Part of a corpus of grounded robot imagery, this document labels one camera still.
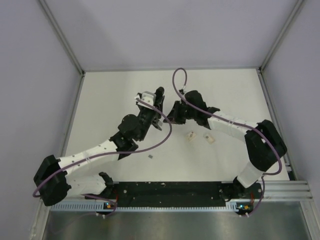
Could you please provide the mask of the black stapler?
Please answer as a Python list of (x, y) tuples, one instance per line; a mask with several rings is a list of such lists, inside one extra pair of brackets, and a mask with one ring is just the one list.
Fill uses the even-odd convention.
[(160, 118), (154, 118), (152, 121), (152, 125), (159, 131), (162, 131), (163, 122)]

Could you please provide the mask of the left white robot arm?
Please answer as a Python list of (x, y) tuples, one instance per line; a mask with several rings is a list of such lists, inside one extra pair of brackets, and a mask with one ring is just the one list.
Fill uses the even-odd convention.
[(32, 196), (42, 199), (47, 207), (70, 197), (107, 197), (112, 179), (103, 166), (141, 153), (137, 142), (145, 139), (151, 126), (161, 129), (159, 121), (163, 116), (164, 99), (163, 87), (154, 93), (138, 93), (135, 101), (139, 113), (124, 116), (113, 136), (79, 153), (59, 158), (53, 154), (45, 157), (33, 178), (36, 189)]

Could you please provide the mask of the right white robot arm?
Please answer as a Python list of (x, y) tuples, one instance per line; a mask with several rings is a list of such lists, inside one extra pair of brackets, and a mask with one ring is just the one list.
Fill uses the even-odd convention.
[(251, 187), (288, 151), (271, 121), (245, 121), (225, 114), (219, 108), (208, 107), (196, 90), (187, 92), (184, 100), (175, 101), (167, 118), (176, 125), (194, 120), (199, 126), (220, 131), (245, 143), (249, 162), (233, 180), (235, 185), (245, 189)]

